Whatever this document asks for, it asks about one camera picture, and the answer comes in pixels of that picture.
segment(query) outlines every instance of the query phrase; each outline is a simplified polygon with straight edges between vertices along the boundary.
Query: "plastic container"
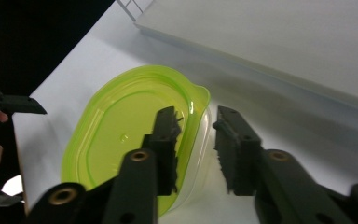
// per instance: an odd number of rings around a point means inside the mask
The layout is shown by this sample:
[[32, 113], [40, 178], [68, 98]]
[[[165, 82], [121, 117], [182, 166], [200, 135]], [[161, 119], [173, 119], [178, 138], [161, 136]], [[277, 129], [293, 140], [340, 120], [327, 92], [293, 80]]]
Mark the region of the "plastic container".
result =
[[183, 118], [175, 148], [180, 197], [176, 193], [158, 197], [162, 215], [193, 190], [211, 126], [209, 101], [205, 88], [169, 67], [147, 65], [115, 77], [95, 93], [78, 122], [63, 155], [62, 182], [93, 189], [116, 176], [122, 157], [152, 133], [156, 113], [173, 105], [178, 118]]

